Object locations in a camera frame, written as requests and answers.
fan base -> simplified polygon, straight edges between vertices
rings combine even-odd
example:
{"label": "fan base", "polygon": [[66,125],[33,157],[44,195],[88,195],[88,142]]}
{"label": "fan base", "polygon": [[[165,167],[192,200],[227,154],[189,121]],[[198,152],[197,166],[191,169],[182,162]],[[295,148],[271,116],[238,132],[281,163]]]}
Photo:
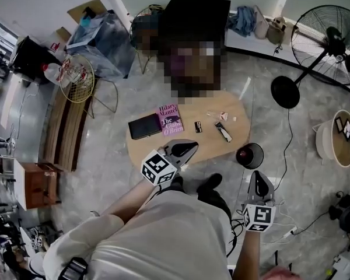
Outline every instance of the fan base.
{"label": "fan base", "polygon": [[291,109],[299,103],[299,89],[291,78],[279,76],[271,83],[274,100],[283,108]]}

book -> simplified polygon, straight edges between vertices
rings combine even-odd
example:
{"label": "book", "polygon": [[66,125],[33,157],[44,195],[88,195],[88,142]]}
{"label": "book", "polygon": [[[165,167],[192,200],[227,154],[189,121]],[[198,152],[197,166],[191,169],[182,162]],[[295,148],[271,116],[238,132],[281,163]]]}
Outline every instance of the book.
{"label": "book", "polygon": [[161,123],[163,135],[169,136],[184,131],[176,104],[161,106],[156,113]]}

oval table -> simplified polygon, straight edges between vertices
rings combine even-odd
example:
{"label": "oval table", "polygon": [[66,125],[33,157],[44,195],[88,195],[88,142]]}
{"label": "oval table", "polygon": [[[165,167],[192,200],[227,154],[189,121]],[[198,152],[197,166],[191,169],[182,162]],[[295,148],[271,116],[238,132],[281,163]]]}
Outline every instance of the oval table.
{"label": "oval table", "polygon": [[316,132],[316,149],[322,159],[335,160],[340,166],[350,166],[350,141],[346,140],[343,132],[338,132],[335,122],[340,118],[344,125],[350,122],[350,113],[346,110],[336,112],[332,120],[322,123]]}
{"label": "oval table", "polygon": [[[250,121],[246,116],[242,102],[232,93],[226,91],[214,92],[212,97],[193,97],[186,99],[184,104],[178,105],[184,131],[175,135],[164,136],[162,133],[150,137],[133,140],[127,126],[126,143],[129,156],[133,164],[140,169],[141,161],[154,149],[166,145],[173,139],[189,139],[197,141],[199,146],[189,163],[197,163],[215,158],[229,152],[237,151],[249,141]],[[217,121],[207,116],[207,111],[228,113],[227,121],[221,121],[232,137],[227,142],[216,129]],[[156,109],[143,113],[137,118],[156,112]],[[196,133],[194,123],[201,122],[202,132]]]}

black cup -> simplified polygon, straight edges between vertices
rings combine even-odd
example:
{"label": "black cup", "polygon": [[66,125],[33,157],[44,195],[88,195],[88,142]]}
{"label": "black cup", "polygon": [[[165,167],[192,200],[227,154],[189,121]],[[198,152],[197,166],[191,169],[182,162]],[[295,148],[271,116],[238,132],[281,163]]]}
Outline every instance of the black cup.
{"label": "black cup", "polygon": [[263,158],[263,149],[256,143],[244,145],[236,153],[237,162],[246,169],[258,168],[261,166]]}

marble floor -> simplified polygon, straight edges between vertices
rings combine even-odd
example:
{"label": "marble floor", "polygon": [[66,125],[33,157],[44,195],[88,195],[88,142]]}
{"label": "marble floor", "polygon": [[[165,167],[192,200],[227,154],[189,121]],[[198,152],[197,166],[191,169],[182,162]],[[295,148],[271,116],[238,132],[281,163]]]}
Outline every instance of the marble floor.
{"label": "marble floor", "polygon": [[[271,97],[271,81],[279,75],[299,76],[298,69],[248,55],[230,53],[222,79],[223,90],[240,97],[251,120],[250,142],[260,144],[265,156],[259,171],[275,186],[285,170],[283,151],[290,140],[288,111],[279,107]],[[128,79],[117,83],[119,101],[117,112],[109,112],[98,101],[93,102],[95,119],[87,118],[77,170],[60,179],[59,197],[62,204],[52,207],[52,218],[65,232],[89,216],[89,211],[102,211],[141,180],[132,166],[125,145],[127,122],[138,114],[175,102],[170,97],[163,72],[155,61],[148,64],[142,75],[137,59]],[[298,236],[283,235],[293,226],[305,228],[316,217],[337,203],[335,193],[350,194],[350,167],[343,169],[332,161],[320,159],[315,148],[312,126],[332,119],[339,109],[350,111],[350,94],[340,88],[325,85],[305,77],[300,86],[300,103],[290,111],[293,141],[286,151],[288,172],[275,192],[277,213],[275,225],[262,235],[261,272],[274,265],[274,252],[279,250],[279,263],[288,266],[306,280],[326,278],[333,258],[348,244],[345,233],[328,215],[320,218],[310,231]],[[100,82],[97,97],[110,107],[116,101],[114,86]],[[241,209],[247,198],[251,170],[236,163],[235,154],[227,154],[189,165],[183,172],[185,190],[192,193],[197,184],[214,172],[223,175],[217,188],[231,211]],[[228,258],[234,265],[240,253],[244,233]]]}

